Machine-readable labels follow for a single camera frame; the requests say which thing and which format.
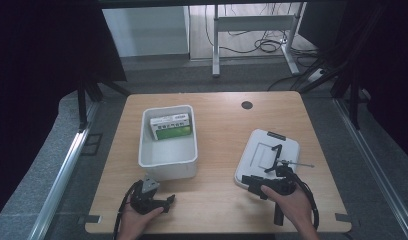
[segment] black curtain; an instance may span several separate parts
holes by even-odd
[[[358,65],[369,110],[408,155],[408,0],[389,2]]]
[[[80,79],[96,83],[91,76],[126,80],[95,1],[0,2],[0,211],[48,136],[61,98]]]

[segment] white wall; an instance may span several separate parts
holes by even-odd
[[[104,9],[120,57],[189,53],[187,7]]]

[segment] metal rail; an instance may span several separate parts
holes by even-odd
[[[79,131],[74,137],[72,145],[70,146],[66,158],[64,159],[63,165],[61,166],[54,184],[52,185],[52,188],[48,194],[48,197],[46,198],[45,203],[42,206],[38,217],[36,218],[36,222],[33,225],[28,239],[44,239],[49,225],[51,224],[51,221],[60,203],[61,197],[64,194],[67,183],[70,180],[73,169],[76,166],[77,159],[79,158],[80,152],[82,151],[82,146],[89,134],[89,130],[91,128],[91,120],[95,117],[98,105],[99,103],[94,102],[89,108],[89,121],[86,124],[86,128],[84,129],[84,131]]]
[[[408,209],[404,204],[401,197],[395,191],[394,187],[388,180],[387,175],[382,170],[382,167],[379,165],[375,155],[373,154],[372,150],[370,149],[369,145],[367,144],[366,140],[364,139],[362,133],[359,130],[354,128],[353,123],[348,118],[348,110],[344,104],[344,102],[334,99],[334,103],[337,106],[342,119],[345,122],[345,125],[348,131],[351,134],[351,137],[355,141],[357,147],[360,150],[360,153],[363,156],[370,172],[373,175],[376,183],[378,184],[382,194],[384,195],[385,200],[387,201],[388,205],[390,206],[392,212],[394,213],[395,217],[397,218],[398,223],[400,224],[404,234],[408,239]]]

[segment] white box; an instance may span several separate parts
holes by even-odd
[[[186,136],[154,140],[150,119],[187,113],[192,133]],[[197,135],[194,111],[189,105],[150,108],[142,114],[138,163],[156,181],[194,177],[197,172]]]
[[[272,147],[282,145],[282,151],[278,160],[287,160],[292,163],[298,163],[300,153],[300,144],[297,141],[281,136],[276,133],[255,129],[248,143],[245,146],[244,153],[239,161],[235,172],[235,183],[247,189],[248,185],[242,183],[242,175],[254,175],[262,178],[276,179],[276,171],[264,172],[264,170],[271,168],[276,158],[276,151]],[[295,173],[297,165],[290,164]]]

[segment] white plastic bin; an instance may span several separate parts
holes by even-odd
[[[155,140],[150,119],[187,113],[191,121],[191,134]],[[142,114],[141,139],[138,163],[149,177],[156,181],[194,177],[197,172],[197,136],[194,111],[189,105],[150,108]]]

